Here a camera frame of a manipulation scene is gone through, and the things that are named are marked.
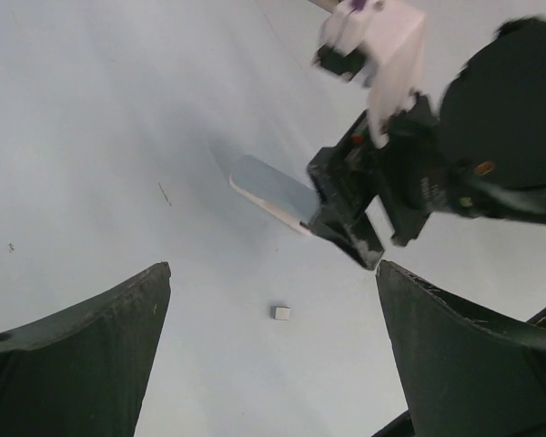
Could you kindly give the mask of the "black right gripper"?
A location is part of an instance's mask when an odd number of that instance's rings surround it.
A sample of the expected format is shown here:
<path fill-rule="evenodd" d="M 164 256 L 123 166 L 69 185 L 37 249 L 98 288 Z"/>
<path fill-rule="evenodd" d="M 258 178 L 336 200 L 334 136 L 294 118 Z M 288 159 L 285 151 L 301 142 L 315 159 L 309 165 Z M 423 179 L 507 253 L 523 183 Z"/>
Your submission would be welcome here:
<path fill-rule="evenodd" d="M 518 104 L 485 126 L 483 111 L 471 98 L 448 97 L 435 113 L 417 93 L 389 120 L 383 148 L 359 116 L 308 163 L 318 196 L 308 230 L 373 271 L 385 252 L 367 214 L 373 200 L 397 247 L 417 239 L 437 213 L 546 225 L 546 113 L 531 117 Z"/>

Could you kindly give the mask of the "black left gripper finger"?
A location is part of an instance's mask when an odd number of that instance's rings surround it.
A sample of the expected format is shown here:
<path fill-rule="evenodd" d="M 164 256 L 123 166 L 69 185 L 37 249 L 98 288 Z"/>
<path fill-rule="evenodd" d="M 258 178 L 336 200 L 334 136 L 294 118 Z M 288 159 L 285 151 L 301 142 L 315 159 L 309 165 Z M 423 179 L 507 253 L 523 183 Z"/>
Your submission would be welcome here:
<path fill-rule="evenodd" d="M 0 332 L 0 436 L 132 436 L 170 301 L 159 262 Z"/>

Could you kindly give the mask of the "small grey staple strip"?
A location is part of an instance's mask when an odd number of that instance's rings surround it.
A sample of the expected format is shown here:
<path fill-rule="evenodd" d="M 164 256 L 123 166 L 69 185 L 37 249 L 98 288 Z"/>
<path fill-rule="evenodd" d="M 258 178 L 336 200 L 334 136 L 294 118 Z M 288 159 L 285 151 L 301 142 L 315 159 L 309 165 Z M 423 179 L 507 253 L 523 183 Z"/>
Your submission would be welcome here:
<path fill-rule="evenodd" d="M 289 320 L 291 308 L 283 306 L 272 306 L 270 316 L 273 320 Z"/>

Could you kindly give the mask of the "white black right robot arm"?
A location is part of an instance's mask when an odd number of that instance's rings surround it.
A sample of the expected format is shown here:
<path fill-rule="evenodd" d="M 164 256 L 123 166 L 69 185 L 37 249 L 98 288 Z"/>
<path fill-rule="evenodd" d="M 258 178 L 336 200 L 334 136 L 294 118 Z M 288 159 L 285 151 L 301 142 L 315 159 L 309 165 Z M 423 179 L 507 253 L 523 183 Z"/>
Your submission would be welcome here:
<path fill-rule="evenodd" d="M 372 270 L 384 253 L 366 213 L 374 199 L 399 247 L 434 213 L 546 225 L 546 19 L 504 23 L 438 109 L 414 85 L 370 92 L 338 144 L 308 164 L 313 235 Z"/>

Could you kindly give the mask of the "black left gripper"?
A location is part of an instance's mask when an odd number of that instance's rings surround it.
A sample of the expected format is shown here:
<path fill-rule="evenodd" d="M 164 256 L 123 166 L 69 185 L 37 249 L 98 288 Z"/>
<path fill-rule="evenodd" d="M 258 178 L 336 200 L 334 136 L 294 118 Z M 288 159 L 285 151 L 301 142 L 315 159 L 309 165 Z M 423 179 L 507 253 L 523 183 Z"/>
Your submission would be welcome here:
<path fill-rule="evenodd" d="M 546 436 L 546 307 L 516 320 L 391 261 L 376 281 L 408 410 L 372 437 Z"/>

